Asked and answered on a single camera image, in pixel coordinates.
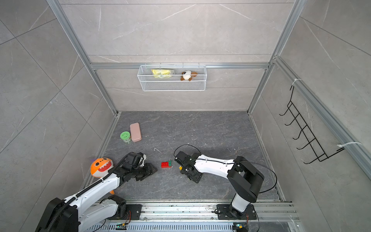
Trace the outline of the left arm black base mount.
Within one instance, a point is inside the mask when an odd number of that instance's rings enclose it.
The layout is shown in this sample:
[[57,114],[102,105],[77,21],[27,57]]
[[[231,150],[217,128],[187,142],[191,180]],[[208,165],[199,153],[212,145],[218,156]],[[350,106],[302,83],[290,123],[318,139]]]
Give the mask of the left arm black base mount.
[[110,217],[110,220],[139,220],[142,211],[142,205],[122,205],[117,212]]

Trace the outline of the red lego brick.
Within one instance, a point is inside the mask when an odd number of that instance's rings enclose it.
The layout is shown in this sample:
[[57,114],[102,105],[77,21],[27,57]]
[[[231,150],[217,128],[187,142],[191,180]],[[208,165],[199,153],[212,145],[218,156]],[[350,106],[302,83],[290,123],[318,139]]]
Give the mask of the red lego brick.
[[170,167],[171,166],[169,165],[169,162],[168,161],[161,163],[161,168],[170,168]]

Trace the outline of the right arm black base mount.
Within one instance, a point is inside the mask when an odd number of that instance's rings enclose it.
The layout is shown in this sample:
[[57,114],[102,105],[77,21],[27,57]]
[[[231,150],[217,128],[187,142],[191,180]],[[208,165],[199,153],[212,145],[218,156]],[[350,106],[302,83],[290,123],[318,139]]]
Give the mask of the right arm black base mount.
[[231,204],[218,204],[214,213],[219,220],[256,220],[258,219],[254,206],[249,204],[243,212],[233,208]]

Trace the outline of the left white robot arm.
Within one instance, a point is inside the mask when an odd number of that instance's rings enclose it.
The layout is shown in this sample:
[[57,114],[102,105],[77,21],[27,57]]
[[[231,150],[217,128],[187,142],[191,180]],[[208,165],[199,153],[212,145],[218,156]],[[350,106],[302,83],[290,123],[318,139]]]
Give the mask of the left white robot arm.
[[48,203],[38,223],[38,232],[84,232],[100,221],[138,220],[142,205],[129,205],[114,190],[131,179],[142,181],[157,172],[143,153],[131,152],[118,164],[110,158],[96,159],[90,168],[97,181],[83,190]]

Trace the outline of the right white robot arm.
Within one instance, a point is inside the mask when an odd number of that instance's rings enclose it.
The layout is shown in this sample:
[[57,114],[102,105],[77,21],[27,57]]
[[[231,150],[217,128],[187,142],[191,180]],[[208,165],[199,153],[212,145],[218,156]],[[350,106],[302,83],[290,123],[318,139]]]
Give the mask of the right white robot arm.
[[199,183],[204,173],[227,179],[236,191],[230,204],[230,213],[245,212],[251,203],[257,201],[264,175],[244,157],[216,159],[201,153],[191,156],[180,151],[174,159],[180,165],[180,172],[189,180]]

